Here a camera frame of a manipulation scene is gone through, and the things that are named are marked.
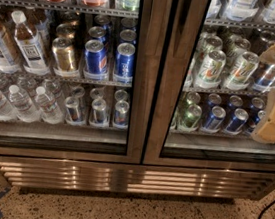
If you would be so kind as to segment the fridge glass door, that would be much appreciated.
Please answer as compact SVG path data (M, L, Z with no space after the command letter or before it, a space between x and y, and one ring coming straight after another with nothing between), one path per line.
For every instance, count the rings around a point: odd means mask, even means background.
M275 182L275 0L177 0L149 165Z
M0 154L138 163L173 0L0 0Z

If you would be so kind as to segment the steel fridge bottom grille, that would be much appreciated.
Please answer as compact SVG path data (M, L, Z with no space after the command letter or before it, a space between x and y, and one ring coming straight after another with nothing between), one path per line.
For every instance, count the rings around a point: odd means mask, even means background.
M0 185L259 200L275 189L275 173L0 156Z

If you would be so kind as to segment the blue pepsi can lower right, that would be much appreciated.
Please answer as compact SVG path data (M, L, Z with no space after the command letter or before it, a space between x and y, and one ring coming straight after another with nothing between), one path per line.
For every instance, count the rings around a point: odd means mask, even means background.
M234 110L233 114L230 116L230 119L225 124L224 132L237 135L241 132L242 126L247 122L249 114L245 109L239 108Z

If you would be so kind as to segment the blue pepsi can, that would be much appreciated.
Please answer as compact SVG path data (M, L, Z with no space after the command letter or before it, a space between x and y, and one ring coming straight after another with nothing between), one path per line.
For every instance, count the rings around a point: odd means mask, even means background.
M84 45L85 71L89 78L104 80L108 77L107 52L102 41L92 39Z
M121 43L115 54L114 74L118 81L128 83L133 79L135 46L127 42Z
M202 131L207 133L216 133L225 119L226 111L221 106L211 108L209 114L202 122Z
M249 114L245 109L239 108L234 110L233 114L230 116L230 119L225 124L224 132L237 135L241 132L242 126L247 122Z

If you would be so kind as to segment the white 7up can right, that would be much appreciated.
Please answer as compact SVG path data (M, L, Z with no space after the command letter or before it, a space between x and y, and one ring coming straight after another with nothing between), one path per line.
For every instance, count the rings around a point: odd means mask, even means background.
M237 57L231 66L222 86L231 90L242 90L249 84L252 73L257 70L259 64L259 56L253 52L246 51Z

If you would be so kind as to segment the white 7up can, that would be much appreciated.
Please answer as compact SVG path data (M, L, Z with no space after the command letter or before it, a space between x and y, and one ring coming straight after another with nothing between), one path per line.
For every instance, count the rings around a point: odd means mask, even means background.
M237 57L231 66L222 86L231 90L242 90L249 84L252 73L257 70L259 64L259 56L253 52L246 51Z
M206 54L195 77L194 85L204 89L216 88L221 79L221 72L224 69L226 55L221 50L213 50Z

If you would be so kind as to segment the white 7up can left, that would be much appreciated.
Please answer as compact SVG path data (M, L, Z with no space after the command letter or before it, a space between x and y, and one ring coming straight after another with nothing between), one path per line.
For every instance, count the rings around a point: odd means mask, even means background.
M204 89L216 88L221 79L221 72L224 69L226 55L221 50L213 50L206 54L195 77L194 85Z

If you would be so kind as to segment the blue pepsi can lower left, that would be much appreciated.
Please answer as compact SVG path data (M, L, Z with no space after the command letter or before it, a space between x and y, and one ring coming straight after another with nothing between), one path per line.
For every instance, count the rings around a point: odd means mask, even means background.
M202 122L202 131L207 133L216 133L225 119L226 111L221 106L211 108L209 114Z

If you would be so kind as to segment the green soda can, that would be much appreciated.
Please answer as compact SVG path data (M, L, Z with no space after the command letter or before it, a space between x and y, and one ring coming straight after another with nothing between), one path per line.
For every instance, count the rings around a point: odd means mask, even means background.
M197 104L187 106L180 115L179 128L182 130L194 130L201 119L202 109Z

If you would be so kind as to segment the blue pepsi can front right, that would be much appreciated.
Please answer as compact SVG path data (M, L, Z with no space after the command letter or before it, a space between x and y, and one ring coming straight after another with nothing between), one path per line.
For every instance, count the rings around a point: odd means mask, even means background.
M133 79L135 46L127 42L121 43L115 54L114 74L118 81L128 83Z

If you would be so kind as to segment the small energy can right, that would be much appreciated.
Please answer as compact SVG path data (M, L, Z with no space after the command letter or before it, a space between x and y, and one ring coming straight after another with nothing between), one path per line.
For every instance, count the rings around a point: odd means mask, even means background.
M129 109L130 105L126 101L120 100L116 103L113 115L113 124L115 127L124 128L128 126Z

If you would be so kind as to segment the small energy can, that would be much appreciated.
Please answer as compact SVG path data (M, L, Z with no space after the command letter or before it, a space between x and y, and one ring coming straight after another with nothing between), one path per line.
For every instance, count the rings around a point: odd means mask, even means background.
M80 108L80 103L75 97L68 97L65 99L66 121L75 125L83 124L85 119L83 111Z
M120 100L116 103L113 115L113 124L115 127L124 128L128 126L129 109L130 105L126 101Z
M91 121L92 124L98 126L104 126L108 123L108 106L104 99L94 99L92 102L92 114Z

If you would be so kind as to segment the blue pepsi can front left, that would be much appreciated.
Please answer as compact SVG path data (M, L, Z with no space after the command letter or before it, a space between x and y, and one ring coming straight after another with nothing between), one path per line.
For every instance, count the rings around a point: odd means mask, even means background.
M104 80L108 77L107 52L102 41L92 39L84 45L85 71L89 78Z

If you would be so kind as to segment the small energy can middle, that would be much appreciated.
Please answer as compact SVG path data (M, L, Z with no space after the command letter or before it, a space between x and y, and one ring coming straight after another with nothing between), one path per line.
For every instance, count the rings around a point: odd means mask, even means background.
M92 124L98 126L104 126L108 123L108 106L104 99L94 99L92 102L92 114L91 121Z

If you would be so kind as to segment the small energy can left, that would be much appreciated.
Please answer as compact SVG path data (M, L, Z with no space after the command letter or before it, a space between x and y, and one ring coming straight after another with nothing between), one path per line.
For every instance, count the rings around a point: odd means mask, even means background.
M66 121L75 125L83 124L85 119L83 111L80 108L80 103L75 97L68 97L65 99Z

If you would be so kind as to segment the gold soda can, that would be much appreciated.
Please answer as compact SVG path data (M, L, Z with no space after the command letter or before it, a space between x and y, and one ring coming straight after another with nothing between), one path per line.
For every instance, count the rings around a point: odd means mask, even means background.
M55 60L54 72L63 78L79 77L79 62L74 45L66 37L55 38L52 43L52 54Z

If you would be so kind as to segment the water bottle right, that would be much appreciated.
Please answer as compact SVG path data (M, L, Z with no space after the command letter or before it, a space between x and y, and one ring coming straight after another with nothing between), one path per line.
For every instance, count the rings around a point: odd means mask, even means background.
M52 125L62 123L64 114L52 92L44 87L36 88L35 100L42 112L42 119Z

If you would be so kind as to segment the tea bottle white cap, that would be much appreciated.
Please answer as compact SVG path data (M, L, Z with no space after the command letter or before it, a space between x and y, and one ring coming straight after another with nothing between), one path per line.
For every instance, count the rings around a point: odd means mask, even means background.
M13 32L25 64L27 73L43 76L49 72L49 54L37 28L29 22L27 16L21 11L12 11L15 31Z

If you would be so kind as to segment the water bottle middle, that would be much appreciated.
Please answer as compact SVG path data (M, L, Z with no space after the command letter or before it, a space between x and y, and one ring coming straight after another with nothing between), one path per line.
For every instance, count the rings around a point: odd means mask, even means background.
M16 109L17 116L22 122L33 123L41 119L40 111L37 109L29 93L17 85L9 87L8 99Z

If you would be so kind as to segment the tea bottle far left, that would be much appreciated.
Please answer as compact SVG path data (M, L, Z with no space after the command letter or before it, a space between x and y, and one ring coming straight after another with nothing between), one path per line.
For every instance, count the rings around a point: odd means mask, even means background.
M21 59L14 38L9 32L0 20L0 71L12 74L21 70Z

